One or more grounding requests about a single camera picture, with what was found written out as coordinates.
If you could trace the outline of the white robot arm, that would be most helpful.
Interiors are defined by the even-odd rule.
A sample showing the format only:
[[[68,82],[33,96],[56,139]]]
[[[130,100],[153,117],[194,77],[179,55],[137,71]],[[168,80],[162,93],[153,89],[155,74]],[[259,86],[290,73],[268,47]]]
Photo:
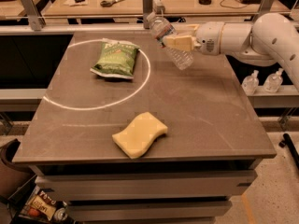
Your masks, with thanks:
[[[171,49],[225,54],[257,66],[278,63],[299,90],[299,33],[280,14],[263,14],[252,23],[210,21],[195,26],[191,35],[166,35],[163,42]]]

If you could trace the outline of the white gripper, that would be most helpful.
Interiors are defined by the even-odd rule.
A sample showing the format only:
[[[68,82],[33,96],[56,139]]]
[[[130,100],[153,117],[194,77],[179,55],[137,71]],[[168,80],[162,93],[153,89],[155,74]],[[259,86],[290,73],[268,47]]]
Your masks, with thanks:
[[[221,32],[223,21],[210,21],[203,25],[189,24],[188,31],[197,31],[196,38],[191,35],[167,35],[163,38],[164,44],[171,49],[192,51],[200,47],[205,55],[218,55],[220,53]]]

